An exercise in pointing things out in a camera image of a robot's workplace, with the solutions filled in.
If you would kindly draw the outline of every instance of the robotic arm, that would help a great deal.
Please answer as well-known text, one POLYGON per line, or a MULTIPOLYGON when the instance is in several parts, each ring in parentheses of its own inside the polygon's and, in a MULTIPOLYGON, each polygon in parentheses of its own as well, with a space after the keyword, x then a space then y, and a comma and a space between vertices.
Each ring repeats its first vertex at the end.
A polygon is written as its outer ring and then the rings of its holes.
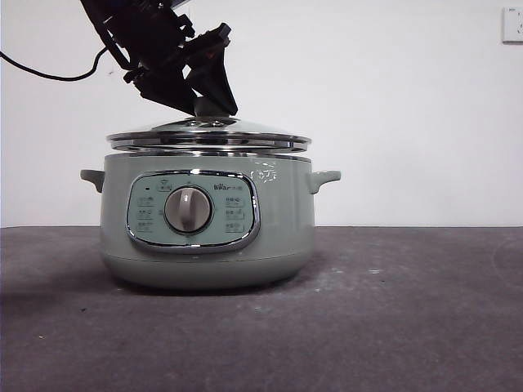
POLYGON ((174 12, 189 0, 80 1, 111 55, 128 71, 124 80, 142 97, 192 115, 238 112, 224 66, 227 24, 194 38, 189 18, 174 12))

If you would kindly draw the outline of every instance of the silver knob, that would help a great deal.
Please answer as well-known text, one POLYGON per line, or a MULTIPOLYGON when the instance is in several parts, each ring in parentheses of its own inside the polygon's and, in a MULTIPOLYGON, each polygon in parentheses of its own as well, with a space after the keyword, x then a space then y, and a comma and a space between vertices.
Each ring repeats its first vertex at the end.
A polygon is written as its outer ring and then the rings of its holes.
POLYGON ((202 229, 211 217, 211 202, 196 188, 181 188, 173 192, 165 203, 165 219, 182 233, 202 229))

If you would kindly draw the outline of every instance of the black cable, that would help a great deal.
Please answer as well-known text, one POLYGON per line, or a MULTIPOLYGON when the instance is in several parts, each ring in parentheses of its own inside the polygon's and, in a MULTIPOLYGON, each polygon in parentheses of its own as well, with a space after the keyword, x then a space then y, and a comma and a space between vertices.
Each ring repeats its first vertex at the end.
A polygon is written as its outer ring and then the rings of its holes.
POLYGON ((104 47, 95 57, 95 63, 94 65, 92 66, 92 69, 83 74, 83 75, 80 75, 80 76, 74 76, 72 78, 65 78, 65 77, 62 77, 62 76, 54 76, 54 75, 48 75, 47 73, 42 73, 42 72, 38 72, 34 69, 31 69, 29 67, 26 67, 25 65, 22 65, 20 63, 17 63, 16 61, 14 61, 13 59, 11 59, 10 57, 8 57, 6 54, 4 54, 3 52, 0 51, 0 56, 5 60, 7 61, 9 64, 11 65, 14 65, 16 68, 19 68, 19 69, 22 69, 23 71, 25 72, 29 72, 30 74, 33 74, 33 75, 36 75, 36 76, 39 76, 40 78, 46 78, 46 79, 51 79, 51 80, 58 80, 60 82, 77 82, 78 80, 82 80, 82 79, 85 79, 85 78, 89 78, 91 75, 93 75, 95 72, 96 72, 96 68, 98 68, 98 62, 100 61, 100 58, 104 55, 104 53, 107 52, 107 48, 104 47))

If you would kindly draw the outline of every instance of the side handle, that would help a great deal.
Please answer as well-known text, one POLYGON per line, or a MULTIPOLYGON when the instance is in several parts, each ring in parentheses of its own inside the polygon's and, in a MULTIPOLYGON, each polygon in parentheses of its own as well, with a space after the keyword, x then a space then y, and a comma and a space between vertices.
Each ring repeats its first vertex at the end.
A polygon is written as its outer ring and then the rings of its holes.
POLYGON ((101 194, 101 191, 104 189, 105 171, 82 170, 80 178, 93 183, 98 193, 101 194))
POLYGON ((340 181, 342 173, 340 171, 317 171, 311 173, 309 176, 309 190, 311 194, 317 194, 320 191, 321 185, 328 182, 340 181))

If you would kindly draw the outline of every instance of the pot body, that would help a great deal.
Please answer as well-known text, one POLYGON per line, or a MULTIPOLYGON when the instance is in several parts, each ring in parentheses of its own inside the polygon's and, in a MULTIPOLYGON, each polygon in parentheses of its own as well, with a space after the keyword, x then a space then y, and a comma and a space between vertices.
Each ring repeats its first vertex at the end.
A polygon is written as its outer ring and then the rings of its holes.
POLYGON ((309 160, 288 156, 110 155, 102 192, 104 261, 119 278, 169 289, 245 287, 290 277, 313 250, 311 176, 309 160), (133 184, 145 173, 178 171, 232 172, 250 179, 257 193, 257 234, 244 247, 203 254, 159 252, 137 242, 127 222, 133 184))

